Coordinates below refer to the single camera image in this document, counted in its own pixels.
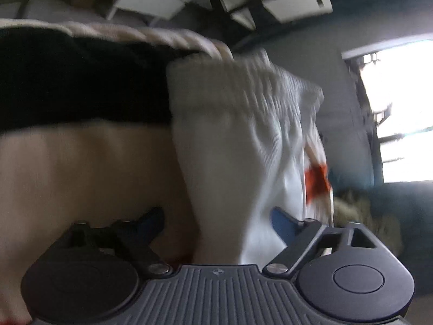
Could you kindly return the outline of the teal right curtain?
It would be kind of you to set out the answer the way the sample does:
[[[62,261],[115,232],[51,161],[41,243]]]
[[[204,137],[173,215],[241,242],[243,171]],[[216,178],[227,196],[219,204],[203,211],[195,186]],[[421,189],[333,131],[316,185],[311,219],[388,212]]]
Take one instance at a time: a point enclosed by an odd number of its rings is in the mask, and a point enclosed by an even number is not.
[[[432,182],[383,183],[334,192],[334,223],[364,224],[408,268],[415,295],[432,293]]]

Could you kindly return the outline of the cream patterned fleece blanket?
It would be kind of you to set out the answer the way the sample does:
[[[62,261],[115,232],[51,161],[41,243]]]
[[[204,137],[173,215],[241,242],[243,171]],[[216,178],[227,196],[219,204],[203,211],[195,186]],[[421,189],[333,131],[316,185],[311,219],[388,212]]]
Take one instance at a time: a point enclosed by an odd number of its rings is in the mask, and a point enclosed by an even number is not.
[[[404,249],[401,225],[393,214],[373,216],[371,201],[365,194],[347,189],[334,197],[334,217],[336,227],[343,227],[347,222],[365,225],[387,248],[399,256]]]

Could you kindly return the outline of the white black chair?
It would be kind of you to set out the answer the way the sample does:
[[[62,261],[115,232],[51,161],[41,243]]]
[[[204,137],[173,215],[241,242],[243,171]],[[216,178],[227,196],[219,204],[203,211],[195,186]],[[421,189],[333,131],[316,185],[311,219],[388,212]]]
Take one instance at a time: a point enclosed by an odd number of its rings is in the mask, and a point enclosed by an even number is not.
[[[230,43],[257,37],[287,24],[329,15],[331,0],[209,0],[209,21]]]

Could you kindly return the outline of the window with dark frame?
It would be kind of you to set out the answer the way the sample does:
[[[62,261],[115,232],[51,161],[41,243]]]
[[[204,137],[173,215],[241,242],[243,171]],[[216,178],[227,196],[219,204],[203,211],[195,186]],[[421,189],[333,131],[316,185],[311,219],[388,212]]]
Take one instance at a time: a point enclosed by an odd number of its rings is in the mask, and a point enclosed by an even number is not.
[[[343,51],[366,117],[376,183],[432,180],[432,34]]]

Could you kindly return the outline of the striped white orange black blanket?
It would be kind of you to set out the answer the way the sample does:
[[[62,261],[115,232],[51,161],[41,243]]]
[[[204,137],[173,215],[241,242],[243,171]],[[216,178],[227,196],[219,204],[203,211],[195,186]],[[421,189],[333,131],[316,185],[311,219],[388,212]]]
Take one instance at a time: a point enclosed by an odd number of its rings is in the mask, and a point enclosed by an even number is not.
[[[164,210],[152,249],[195,263],[200,229],[172,135],[167,71],[236,57],[189,30],[1,21],[1,323],[32,319],[27,268],[72,223]]]

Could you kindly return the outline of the white sweatpants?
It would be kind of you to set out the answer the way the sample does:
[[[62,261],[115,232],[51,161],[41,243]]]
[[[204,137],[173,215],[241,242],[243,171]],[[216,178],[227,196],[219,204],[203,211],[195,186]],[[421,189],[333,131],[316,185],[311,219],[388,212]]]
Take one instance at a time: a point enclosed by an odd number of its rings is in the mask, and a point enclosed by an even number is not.
[[[316,127],[322,89],[266,54],[194,55],[167,71],[172,135],[200,236],[199,264],[264,266],[285,243],[270,214],[331,224]]]

